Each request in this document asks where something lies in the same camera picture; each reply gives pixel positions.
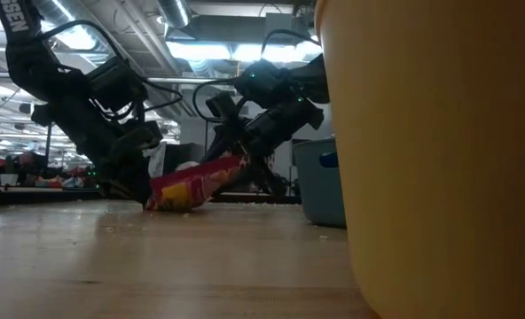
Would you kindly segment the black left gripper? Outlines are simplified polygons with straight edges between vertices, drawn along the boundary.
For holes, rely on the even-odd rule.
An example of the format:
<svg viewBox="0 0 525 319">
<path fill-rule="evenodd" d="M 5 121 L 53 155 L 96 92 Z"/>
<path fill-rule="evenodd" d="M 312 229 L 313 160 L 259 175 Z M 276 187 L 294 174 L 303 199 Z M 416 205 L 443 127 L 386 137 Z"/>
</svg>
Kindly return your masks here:
<svg viewBox="0 0 525 319">
<path fill-rule="evenodd" d="M 89 103 L 69 103 L 68 137 L 98 166 L 99 190 L 106 198 L 133 198 L 143 206 L 148 202 L 152 190 L 143 151 L 160 144 L 156 121 L 108 121 Z"/>
</svg>

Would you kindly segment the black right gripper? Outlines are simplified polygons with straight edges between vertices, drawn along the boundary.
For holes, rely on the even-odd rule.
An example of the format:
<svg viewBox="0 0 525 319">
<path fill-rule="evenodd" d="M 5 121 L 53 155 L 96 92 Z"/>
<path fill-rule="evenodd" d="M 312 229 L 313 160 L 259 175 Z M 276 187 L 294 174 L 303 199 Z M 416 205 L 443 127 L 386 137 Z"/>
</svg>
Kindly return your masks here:
<svg viewBox="0 0 525 319">
<path fill-rule="evenodd" d="M 226 131 L 216 131 L 212 144 L 202 158 L 203 163 L 220 158 L 238 143 L 249 156 L 269 156 L 294 133 L 306 125 L 320 128 L 325 119 L 322 109 L 306 98 L 294 98 L 267 109 L 247 123 L 227 120 Z M 273 173 L 264 157 L 250 157 L 246 178 L 260 191 L 273 196 L 285 196 L 282 177 Z"/>
</svg>

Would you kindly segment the red noodle packet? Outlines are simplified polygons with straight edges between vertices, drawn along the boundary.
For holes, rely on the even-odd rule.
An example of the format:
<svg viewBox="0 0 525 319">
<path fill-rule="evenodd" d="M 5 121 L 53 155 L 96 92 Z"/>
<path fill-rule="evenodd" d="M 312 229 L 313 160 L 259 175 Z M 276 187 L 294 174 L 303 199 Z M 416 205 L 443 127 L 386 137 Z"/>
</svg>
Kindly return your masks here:
<svg viewBox="0 0 525 319">
<path fill-rule="evenodd" d="M 179 169 L 150 181 L 146 210 L 186 212 L 202 206 L 249 164 L 248 156 L 228 155 Z"/>
</svg>

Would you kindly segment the white patterned cloth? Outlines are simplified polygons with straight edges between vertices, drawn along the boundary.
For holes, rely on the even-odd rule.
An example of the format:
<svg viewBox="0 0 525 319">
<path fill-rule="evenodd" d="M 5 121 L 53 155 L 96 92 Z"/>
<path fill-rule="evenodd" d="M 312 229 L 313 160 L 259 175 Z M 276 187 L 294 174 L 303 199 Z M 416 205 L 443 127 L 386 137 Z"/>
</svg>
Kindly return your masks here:
<svg viewBox="0 0 525 319">
<path fill-rule="evenodd" d="M 147 152 L 149 158 L 148 171 L 152 178 L 163 175 L 165 154 L 166 144 L 163 142 Z"/>
</svg>

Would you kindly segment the black cabinet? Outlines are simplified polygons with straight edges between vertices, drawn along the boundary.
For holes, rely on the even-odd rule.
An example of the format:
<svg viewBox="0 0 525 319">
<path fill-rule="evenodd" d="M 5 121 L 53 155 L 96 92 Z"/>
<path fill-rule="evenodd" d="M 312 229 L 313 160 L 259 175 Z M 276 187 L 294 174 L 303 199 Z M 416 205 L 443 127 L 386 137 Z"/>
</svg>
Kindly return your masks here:
<svg viewBox="0 0 525 319">
<path fill-rule="evenodd" d="M 199 163 L 204 156 L 204 151 L 204 146 L 201 144 L 167 144 L 162 173 L 164 175 L 172 173 L 186 162 Z"/>
</svg>

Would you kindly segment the long black table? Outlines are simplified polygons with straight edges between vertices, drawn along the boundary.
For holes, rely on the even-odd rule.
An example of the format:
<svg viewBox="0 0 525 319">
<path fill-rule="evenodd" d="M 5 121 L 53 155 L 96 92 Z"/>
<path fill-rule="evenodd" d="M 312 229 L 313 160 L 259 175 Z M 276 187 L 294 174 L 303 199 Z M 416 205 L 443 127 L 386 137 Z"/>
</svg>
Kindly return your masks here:
<svg viewBox="0 0 525 319">
<path fill-rule="evenodd" d="M 99 191 L 92 189 L 0 187 L 0 206 L 96 200 L 102 198 L 103 196 Z"/>
</svg>

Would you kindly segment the blue-grey plastic bin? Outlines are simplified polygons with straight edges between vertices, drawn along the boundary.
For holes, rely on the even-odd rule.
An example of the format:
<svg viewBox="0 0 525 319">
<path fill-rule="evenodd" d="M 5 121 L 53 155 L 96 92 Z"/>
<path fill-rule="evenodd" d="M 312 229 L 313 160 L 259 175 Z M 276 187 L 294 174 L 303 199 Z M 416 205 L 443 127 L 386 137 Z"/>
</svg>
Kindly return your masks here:
<svg viewBox="0 0 525 319">
<path fill-rule="evenodd" d="M 339 162 L 334 138 L 293 146 L 305 217 L 319 226 L 346 228 Z"/>
</svg>

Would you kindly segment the person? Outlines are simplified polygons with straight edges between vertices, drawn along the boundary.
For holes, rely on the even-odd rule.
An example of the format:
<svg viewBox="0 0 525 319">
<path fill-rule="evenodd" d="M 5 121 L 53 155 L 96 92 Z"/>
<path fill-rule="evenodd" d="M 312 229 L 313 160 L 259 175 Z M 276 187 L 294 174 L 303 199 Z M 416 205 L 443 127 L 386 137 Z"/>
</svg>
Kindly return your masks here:
<svg viewBox="0 0 525 319">
<path fill-rule="evenodd" d="M 46 168 L 46 157 L 36 152 L 23 152 L 18 157 L 19 177 L 37 178 Z"/>
</svg>

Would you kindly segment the grey horizontal pipe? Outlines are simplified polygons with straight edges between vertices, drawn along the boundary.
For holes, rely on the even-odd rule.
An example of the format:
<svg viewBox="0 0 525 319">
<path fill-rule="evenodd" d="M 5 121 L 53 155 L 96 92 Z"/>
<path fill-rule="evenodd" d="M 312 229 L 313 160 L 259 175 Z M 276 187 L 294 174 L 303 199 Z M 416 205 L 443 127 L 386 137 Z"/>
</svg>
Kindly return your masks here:
<svg viewBox="0 0 525 319">
<path fill-rule="evenodd" d="M 204 82 L 230 82 L 232 78 L 199 78 L 199 77 L 148 77 L 148 81 L 154 83 L 169 84 L 201 84 Z"/>
</svg>

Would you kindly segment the bright ceiling light panel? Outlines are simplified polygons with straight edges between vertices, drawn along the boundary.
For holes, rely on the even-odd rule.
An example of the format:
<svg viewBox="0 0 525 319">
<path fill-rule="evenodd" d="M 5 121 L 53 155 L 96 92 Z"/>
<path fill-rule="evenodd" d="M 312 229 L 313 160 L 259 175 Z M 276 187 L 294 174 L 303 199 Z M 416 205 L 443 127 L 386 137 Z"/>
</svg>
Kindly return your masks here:
<svg viewBox="0 0 525 319">
<path fill-rule="evenodd" d="M 260 58 L 270 62 L 310 62 L 322 53 L 322 49 L 311 42 L 297 45 L 268 44 L 261 53 L 261 44 L 223 44 L 223 43 L 177 43 L 166 42 L 174 58 L 192 61 L 232 59 L 252 62 Z"/>
</svg>

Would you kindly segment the yellow plastic bin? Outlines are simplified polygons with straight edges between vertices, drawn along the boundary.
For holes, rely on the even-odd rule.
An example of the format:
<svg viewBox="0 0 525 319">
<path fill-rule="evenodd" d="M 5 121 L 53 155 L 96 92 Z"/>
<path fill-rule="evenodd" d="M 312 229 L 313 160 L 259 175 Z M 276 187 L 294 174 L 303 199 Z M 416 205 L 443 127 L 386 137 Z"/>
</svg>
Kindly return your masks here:
<svg viewBox="0 0 525 319">
<path fill-rule="evenodd" d="M 525 319 L 525 0 L 317 0 L 357 284 L 381 319 Z"/>
</svg>

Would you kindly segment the silver ventilation duct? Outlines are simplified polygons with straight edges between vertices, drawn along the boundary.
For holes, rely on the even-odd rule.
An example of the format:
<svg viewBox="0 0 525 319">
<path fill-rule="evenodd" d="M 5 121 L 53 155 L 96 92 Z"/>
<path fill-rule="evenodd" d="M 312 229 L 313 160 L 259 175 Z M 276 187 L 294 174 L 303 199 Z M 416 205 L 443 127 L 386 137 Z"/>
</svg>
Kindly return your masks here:
<svg viewBox="0 0 525 319">
<path fill-rule="evenodd" d="M 162 17 L 170 27 L 182 28 L 192 20 L 192 11 L 187 0 L 156 0 Z"/>
</svg>

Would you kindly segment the large ribbed ventilation duct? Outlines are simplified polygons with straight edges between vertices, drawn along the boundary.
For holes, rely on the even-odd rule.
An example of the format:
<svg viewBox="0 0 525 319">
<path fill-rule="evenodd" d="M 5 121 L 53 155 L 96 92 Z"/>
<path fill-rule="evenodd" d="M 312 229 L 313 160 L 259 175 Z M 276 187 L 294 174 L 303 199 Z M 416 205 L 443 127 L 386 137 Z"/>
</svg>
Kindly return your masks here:
<svg viewBox="0 0 525 319">
<path fill-rule="evenodd" d="M 44 32 L 67 22 L 89 19 L 89 11 L 81 0 L 33 0 L 35 7 L 43 16 Z M 77 25 L 57 35 L 68 48 L 82 51 L 108 51 L 102 35 L 88 25 Z"/>
</svg>

